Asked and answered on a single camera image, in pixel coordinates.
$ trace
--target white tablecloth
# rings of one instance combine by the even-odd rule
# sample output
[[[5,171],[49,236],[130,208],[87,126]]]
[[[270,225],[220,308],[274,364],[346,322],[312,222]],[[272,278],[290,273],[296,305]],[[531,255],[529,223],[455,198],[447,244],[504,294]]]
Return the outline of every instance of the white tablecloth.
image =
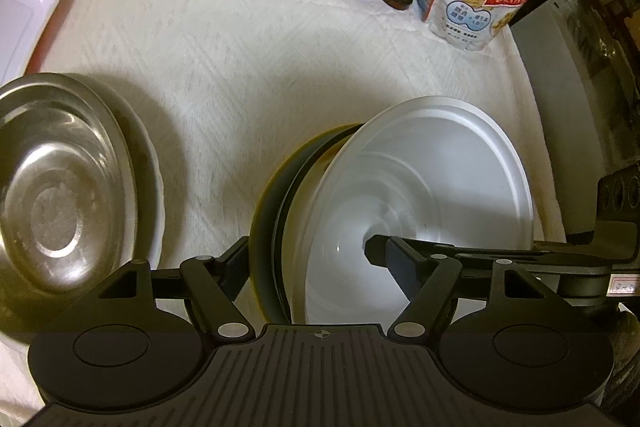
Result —
[[[461,52],[414,10],[380,0],[62,0],[54,26],[62,19],[35,66],[104,79],[139,112],[166,188],[162,267],[218,255],[247,234],[261,190],[302,142],[425,94],[466,100],[500,124],[546,239],[563,239],[540,117],[508,30],[483,52]],[[245,290],[240,307],[259,322]],[[24,354],[0,351],[0,412],[25,419],[41,406],[25,373]]]

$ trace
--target stack of plates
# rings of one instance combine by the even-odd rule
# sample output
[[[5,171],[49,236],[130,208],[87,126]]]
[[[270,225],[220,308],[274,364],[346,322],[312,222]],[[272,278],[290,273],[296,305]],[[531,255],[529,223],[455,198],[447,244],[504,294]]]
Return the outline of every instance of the stack of plates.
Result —
[[[158,265],[162,178],[130,105],[80,76],[3,86],[0,150],[0,331],[22,347],[117,267]]]
[[[408,302],[364,256],[377,233],[531,248],[529,185],[507,136],[478,108],[432,96],[306,144],[274,176],[252,224],[252,279],[267,320],[386,330]]]

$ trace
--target round hole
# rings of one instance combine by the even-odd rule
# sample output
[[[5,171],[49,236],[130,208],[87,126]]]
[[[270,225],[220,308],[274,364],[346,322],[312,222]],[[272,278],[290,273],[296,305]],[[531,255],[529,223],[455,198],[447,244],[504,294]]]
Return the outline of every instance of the round hole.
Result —
[[[629,204],[631,208],[638,206],[640,202],[640,185],[638,184],[638,178],[635,176],[631,178],[629,182]]]
[[[601,200],[601,205],[602,205],[602,209],[605,210],[610,203],[611,200],[611,195],[609,194],[609,187],[607,185],[604,185],[602,187],[602,190],[600,191],[600,200]]]
[[[616,210],[621,210],[624,203],[625,184],[623,184],[622,180],[616,180],[616,184],[613,185],[613,206]]]

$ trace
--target quilted fabric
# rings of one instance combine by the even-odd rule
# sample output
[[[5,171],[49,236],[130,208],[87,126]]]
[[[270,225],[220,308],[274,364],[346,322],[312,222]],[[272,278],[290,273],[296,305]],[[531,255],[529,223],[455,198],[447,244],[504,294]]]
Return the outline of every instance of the quilted fabric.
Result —
[[[161,267],[218,255],[247,234],[268,179],[307,139],[425,94],[473,103],[500,124],[546,239],[563,239],[540,117],[508,30],[483,52],[462,52],[414,10],[380,0],[62,0],[53,26],[33,68],[107,81],[155,143]],[[239,306],[260,323],[249,288]],[[40,402],[32,383],[8,375],[0,410],[25,419]]]

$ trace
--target oval metal dish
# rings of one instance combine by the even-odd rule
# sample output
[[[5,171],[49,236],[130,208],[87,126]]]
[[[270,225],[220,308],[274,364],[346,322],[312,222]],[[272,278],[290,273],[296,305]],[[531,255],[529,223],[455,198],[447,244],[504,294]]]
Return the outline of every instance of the oval metal dish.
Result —
[[[0,329],[15,338],[132,258],[136,188],[113,115],[61,74],[0,89],[0,153]]]

